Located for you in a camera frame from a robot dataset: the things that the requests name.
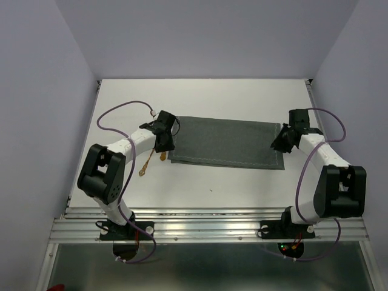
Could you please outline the grey cloth napkin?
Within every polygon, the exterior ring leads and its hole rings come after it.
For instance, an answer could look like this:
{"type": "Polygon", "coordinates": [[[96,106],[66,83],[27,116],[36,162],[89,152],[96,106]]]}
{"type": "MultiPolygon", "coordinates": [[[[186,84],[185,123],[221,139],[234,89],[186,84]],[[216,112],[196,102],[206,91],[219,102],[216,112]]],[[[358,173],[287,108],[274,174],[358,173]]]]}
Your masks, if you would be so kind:
{"type": "Polygon", "coordinates": [[[180,116],[174,125],[172,163],[284,170],[283,154],[270,146],[281,125],[271,122],[180,116]]]}

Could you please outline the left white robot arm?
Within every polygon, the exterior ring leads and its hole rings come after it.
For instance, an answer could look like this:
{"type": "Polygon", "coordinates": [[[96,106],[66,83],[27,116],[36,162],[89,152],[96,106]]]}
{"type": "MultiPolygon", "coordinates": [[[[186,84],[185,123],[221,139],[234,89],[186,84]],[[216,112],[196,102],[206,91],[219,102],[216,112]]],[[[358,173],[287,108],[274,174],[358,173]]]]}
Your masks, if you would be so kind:
{"type": "Polygon", "coordinates": [[[122,239],[130,238],[135,231],[135,214],[122,199],[128,182],[124,182],[125,167],[131,163],[130,174],[138,155],[152,150],[168,152],[175,148],[172,128],[178,122],[175,115],[160,111],[157,117],[139,126],[131,135],[109,145],[94,144],[89,148],[78,177],[77,187],[98,203],[107,215],[107,233],[122,239]]]}

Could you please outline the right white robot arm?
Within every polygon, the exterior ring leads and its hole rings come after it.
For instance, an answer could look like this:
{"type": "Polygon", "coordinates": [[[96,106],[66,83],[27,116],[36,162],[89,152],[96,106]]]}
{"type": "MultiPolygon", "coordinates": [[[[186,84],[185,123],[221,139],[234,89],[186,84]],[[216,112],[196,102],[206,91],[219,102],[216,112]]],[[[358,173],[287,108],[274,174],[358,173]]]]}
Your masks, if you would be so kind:
{"type": "Polygon", "coordinates": [[[293,148],[307,159],[297,182],[294,206],[287,207],[279,221],[269,230],[293,236],[327,218],[358,218],[363,215],[367,173],[362,166],[353,166],[337,154],[323,132],[310,125],[311,109],[289,111],[289,121],[272,142],[272,149],[290,153],[293,148]],[[304,203],[299,201],[301,184],[309,164],[319,173],[314,194],[304,203]]]}

